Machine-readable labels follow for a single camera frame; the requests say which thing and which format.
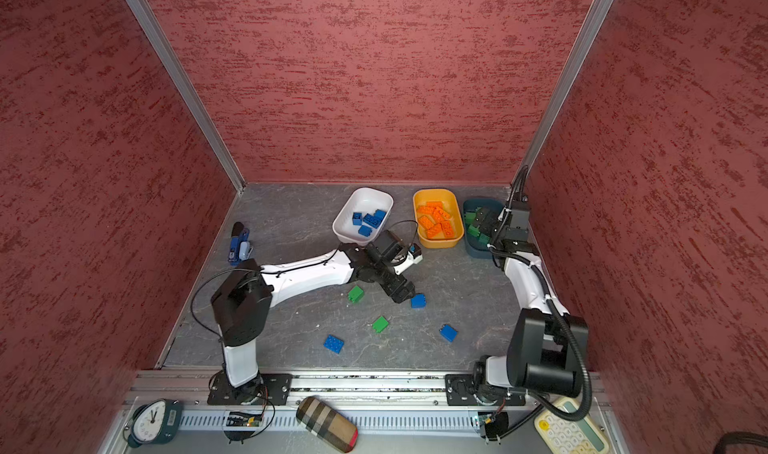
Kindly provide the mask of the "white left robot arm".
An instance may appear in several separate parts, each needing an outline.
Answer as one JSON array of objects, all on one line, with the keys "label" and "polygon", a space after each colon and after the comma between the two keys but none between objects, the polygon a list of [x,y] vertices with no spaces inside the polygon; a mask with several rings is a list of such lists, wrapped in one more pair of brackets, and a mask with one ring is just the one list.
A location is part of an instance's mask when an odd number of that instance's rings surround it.
[{"label": "white left robot arm", "polygon": [[281,265],[241,262],[211,297],[229,385],[239,388],[259,375],[257,338],[270,310],[291,298],[328,286],[376,283],[394,302],[416,294],[404,272],[423,260],[416,245],[378,248],[342,243],[331,252]]}]

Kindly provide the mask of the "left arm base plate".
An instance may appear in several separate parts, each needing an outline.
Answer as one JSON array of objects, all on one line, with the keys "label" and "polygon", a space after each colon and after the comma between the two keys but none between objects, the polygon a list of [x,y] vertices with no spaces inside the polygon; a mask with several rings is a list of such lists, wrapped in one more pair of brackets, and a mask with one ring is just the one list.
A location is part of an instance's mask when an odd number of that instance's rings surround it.
[{"label": "left arm base plate", "polygon": [[226,373],[219,371],[209,379],[207,404],[284,406],[287,403],[292,381],[291,374],[264,374],[258,375],[239,387],[234,387]]}]

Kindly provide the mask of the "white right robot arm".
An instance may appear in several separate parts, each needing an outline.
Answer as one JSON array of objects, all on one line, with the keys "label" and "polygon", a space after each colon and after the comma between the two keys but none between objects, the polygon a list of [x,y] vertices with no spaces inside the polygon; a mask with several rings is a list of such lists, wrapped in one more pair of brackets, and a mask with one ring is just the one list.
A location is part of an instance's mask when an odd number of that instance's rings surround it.
[{"label": "white right robot arm", "polygon": [[589,329],[569,313],[548,280],[538,248],[528,240],[527,209],[515,204],[495,220],[483,219],[490,223],[486,247],[511,282],[520,312],[506,353],[475,364],[476,395],[486,403],[511,390],[589,398]]}]

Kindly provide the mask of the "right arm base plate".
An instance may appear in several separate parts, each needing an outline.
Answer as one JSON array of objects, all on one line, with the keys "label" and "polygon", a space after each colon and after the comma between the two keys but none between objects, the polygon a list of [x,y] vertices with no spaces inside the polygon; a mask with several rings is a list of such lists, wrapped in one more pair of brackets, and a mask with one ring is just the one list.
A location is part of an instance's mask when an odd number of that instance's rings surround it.
[{"label": "right arm base plate", "polygon": [[470,374],[448,374],[444,381],[449,406],[519,407],[526,404],[524,392],[480,383]]}]

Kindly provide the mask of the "orange lego stack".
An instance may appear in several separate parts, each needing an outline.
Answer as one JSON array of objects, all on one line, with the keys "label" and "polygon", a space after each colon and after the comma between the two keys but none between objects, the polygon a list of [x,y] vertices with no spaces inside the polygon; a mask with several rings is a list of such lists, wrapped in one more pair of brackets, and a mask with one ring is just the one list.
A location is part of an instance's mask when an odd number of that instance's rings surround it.
[{"label": "orange lego stack", "polygon": [[454,238],[455,237],[455,231],[453,229],[453,225],[450,221],[444,220],[440,222],[441,231],[442,234],[446,239]]}]

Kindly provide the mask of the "green lego lowest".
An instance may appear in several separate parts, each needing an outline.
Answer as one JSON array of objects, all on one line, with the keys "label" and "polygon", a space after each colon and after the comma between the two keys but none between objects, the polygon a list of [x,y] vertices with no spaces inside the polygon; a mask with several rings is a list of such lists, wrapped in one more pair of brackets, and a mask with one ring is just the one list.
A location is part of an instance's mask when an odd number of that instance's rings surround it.
[{"label": "green lego lowest", "polygon": [[380,316],[378,317],[373,323],[372,323],[372,329],[376,333],[381,333],[383,330],[385,330],[389,326],[389,321],[384,317]]}]

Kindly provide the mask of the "blue lego long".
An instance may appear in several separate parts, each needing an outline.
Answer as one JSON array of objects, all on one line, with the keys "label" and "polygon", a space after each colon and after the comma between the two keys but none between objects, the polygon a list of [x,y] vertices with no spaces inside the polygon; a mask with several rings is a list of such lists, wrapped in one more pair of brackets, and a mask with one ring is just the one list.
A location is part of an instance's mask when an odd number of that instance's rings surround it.
[{"label": "blue lego long", "polygon": [[372,226],[373,228],[378,228],[381,224],[381,219],[374,215],[366,214],[363,217],[363,222],[369,226]]}]

